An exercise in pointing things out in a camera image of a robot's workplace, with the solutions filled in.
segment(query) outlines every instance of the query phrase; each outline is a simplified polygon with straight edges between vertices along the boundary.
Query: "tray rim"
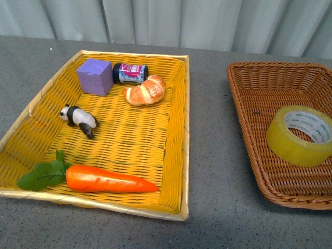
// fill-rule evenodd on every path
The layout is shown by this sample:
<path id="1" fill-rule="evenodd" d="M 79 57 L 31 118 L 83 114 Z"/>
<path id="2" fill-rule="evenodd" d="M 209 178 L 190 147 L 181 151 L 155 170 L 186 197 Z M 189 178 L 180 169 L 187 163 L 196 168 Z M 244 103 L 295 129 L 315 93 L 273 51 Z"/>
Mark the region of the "tray rim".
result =
<path id="1" fill-rule="evenodd" d="M 237 86 L 236 81 L 234 80 L 233 68 L 234 67 L 259 67 L 259 66 L 269 66 L 273 67 L 276 65 L 285 65 L 286 67 L 300 67 L 300 66 L 307 66 L 307 67 L 317 67 L 326 72 L 329 72 L 332 75 L 332 70 L 329 69 L 325 65 L 321 65 L 318 63 L 310 63 L 310 62 L 265 62 L 265 61 L 246 61 L 246 62 L 233 62 L 227 66 L 227 77 L 228 82 L 230 85 L 230 89 L 234 98 L 234 103 L 236 106 L 237 114 L 239 117 L 239 122 L 241 125 L 242 134 L 244 137 L 246 149 L 248 152 L 248 156 L 251 162 L 251 168 L 253 170 L 254 176 L 256 178 L 256 183 L 263 193 L 266 199 L 269 201 L 285 206 L 288 208 L 304 208 L 304 209 L 312 209 L 312 210 L 332 210 L 332 196 L 326 195 L 318 196 L 289 196 L 284 193 L 276 191 L 272 185 L 269 184 L 269 178 L 266 175 L 264 169 L 259 166 L 258 161 L 259 158 L 255 157 L 257 150 L 257 145 L 254 139 L 252 139 L 251 134 L 251 126 L 249 123 L 246 122 L 244 115 L 242 114 L 242 106 L 243 103 L 241 102 L 239 89 Z"/>
<path id="2" fill-rule="evenodd" d="M 122 204 L 117 203 L 108 203 L 101 201 L 89 200 L 76 196 L 68 196 L 63 194 L 54 194 L 48 192 L 33 192 L 26 190 L 13 190 L 7 189 L 4 187 L 0 187 L 0 197 L 9 197 L 16 199 L 33 199 L 33 200 L 42 200 L 42 201 L 51 201 L 60 204 L 72 204 L 76 206 L 82 206 L 85 208 L 101 208 L 110 211 L 115 211 L 119 213 L 127 213 L 133 214 L 137 216 L 150 217 L 156 219 L 165 219 L 172 221 L 185 221 L 189 217 L 189 142 L 190 142 L 190 128 L 189 128 L 189 114 L 190 114 L 190 69 L 189 69 L 189 55 L 170 55 L 170 54 L 143 54 L 143 53 L 127 53 L 127 52 L 106 52 L 106 51 L 89 51 L 89 50 L 81 50 L 76 53 L 73 57 L 71 57 L 55 74 L 50 78 L 50 80 L 43 86 L 40 92 L 30 101 L 30 103 L 24 108 L 22 113 L 18 116 L 18 118 L 11 125 L 9 130 L 5 133 L 3 138 L 0 140 L 0 152 L 3 151 L 5 145 L 13 136 L 15 131 L 19 128 L 19 126 L 25 121 L 27 117 L 32 116 L 33 110 L 42 100 L 43 96 L 47 93 L 47 91 L 54 85 L 56 79 L 64 72 L 64 70 L 80 58 L 83 55 L 89 54 L 111 54 L 115 56 L 119 55 L 128 55 L 128 56 L 136 56 L 136 57 L 164 57 L 164 58 L 174 58 L 183 60 L 186 66 L 186 75 L 185 75 L 185 128 L 184 128 L 184 165 L 183 165 L 183 183 L 182 183 L 182 199 L 181 199 L 181 209 L 179 213 L 168 213 L 156 210 L 149 209 L 138 209 L 133 207 L 128 207 Z"/>

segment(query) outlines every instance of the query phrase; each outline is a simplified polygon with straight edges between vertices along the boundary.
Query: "tape roll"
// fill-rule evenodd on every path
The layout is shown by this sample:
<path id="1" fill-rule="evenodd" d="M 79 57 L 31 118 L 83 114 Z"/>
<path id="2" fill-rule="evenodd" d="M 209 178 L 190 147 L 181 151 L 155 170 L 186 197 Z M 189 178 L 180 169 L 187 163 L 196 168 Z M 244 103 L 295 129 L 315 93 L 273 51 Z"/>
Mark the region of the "tape roll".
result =
<path id="1" fill-rule="evenodd" d="M 314 143 L 300 139 L 289 128 L 304 132 Z M 266 132 L 266 140 L 286 162 L 301 167 L 317 166 L 332 155 L 332 119 L 306 106 L 282 107 Z"/>

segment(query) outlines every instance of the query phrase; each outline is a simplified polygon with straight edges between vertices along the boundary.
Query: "panda figurine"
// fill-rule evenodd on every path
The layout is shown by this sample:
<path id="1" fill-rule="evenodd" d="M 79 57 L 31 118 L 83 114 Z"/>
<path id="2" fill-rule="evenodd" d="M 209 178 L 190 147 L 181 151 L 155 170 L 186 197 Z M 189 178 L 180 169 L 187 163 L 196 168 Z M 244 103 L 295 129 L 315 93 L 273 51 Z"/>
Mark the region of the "panda figurine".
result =
<path id="1" fill-rule="evenodd" d="M 69 106 L 68 104 L 60 111 L 60 117 L 67 121 L 68 126 L 78 125 L 81 131 L 89 138 L 93 139 L 92 129 L 99 126 L 97 119 L 90 113 L 82 110 L 78 106 Z"/>

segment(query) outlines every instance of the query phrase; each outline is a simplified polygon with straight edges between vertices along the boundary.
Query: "green leaf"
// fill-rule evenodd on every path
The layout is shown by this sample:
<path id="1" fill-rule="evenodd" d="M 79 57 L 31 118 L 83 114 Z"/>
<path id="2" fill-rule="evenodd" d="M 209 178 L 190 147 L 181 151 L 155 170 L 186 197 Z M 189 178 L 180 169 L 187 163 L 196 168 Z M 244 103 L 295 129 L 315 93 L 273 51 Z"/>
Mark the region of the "green leaf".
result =
<path id="1" fill-rule="evenodd" d="M 66 181 L 66 170 L 71 166 L 64 163 L 63 150 L 56 152 L 56 160 L 36 163 L 34 170 L 22 176 L 17 185 L 25 190 L 40 191 Z"/>
<path id="2" fill-rule="evenodd" d="M 49 170 L 52 170 L 52 164 L 49 162 L 39 162 L 35 164 L 35 171 L 42 174 Z"/>
<path id="3" fill-rule="evenodd" d="M 64 164 L 63 150 L 57 150 L 56 151 L 56 159 L 57 159 L 57 161 Z"/>
<path id="4" fill-rule="evenodd" d="M 16 184 L 17 184 L 17 186 L 19 186 L 22 189 L 32 190 L 37 185 L 38 177 L 39 177 L 39 173 L 37 173 L 36 171 L 32 171 L 32 172 L 25 174 L 20 179 L 18 179 Z"/>

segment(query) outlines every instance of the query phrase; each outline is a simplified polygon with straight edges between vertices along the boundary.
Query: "yellow wicker tray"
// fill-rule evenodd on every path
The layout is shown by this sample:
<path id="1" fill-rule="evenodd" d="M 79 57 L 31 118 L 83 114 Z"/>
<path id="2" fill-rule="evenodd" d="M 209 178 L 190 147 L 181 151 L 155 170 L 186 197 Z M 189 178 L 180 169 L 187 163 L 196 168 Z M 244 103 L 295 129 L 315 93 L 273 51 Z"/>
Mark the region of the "yellow wicker tray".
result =
<path id="1" fill-rule="evenodd" d="M 279 108 L 304 105 L 332 117 L 332 71 L 311 63 L 241 62 L 227 75 L 257 184 L 279 205 L 332 209 L 332 156 L 312 168 L 275 155 L 265 134 Z M 307 139 L 304 133 L 297 133 Z"/>
<path id="2" fill-rule="evenodd" d="M 107 96 L 82 93 L 76 70 L 88 59 L 146 64 L 161 76 L 165 96 L 148 106 L 132 106 L 122 95 L 125 84 L 114 84 Z M 59 112 L 78 105 L 98 119 L 95 140 L 71 128 Z M 21 190 L 16 181 L 36 162 L 55 159 L 132 174 L 159 187 L 153 193 L 78 193 L 66 183 L 41 192 Z M 87 208 L 167 220 L 188 217 L 189 56 L 80 51 L 30 102 L 0 141 L 0 196 L 46 200 Z"/>

